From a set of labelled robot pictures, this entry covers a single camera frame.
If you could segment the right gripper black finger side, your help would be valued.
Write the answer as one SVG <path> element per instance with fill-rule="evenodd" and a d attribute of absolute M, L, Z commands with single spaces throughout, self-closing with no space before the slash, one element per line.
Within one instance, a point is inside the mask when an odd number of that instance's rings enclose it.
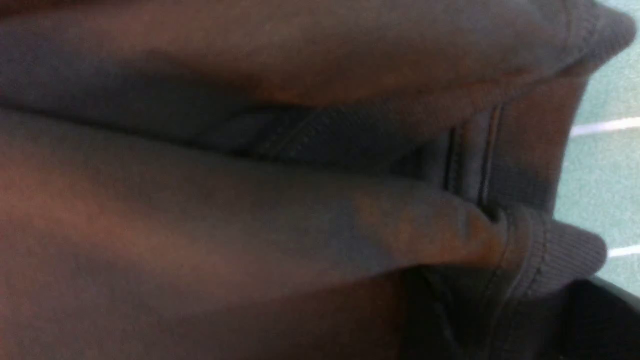
<path fill-rule="evenodd" d="M 545 277 L 545 291 L 559 296 L 547 360 L 637 360 L 639 297 L 598 275 Z"/>

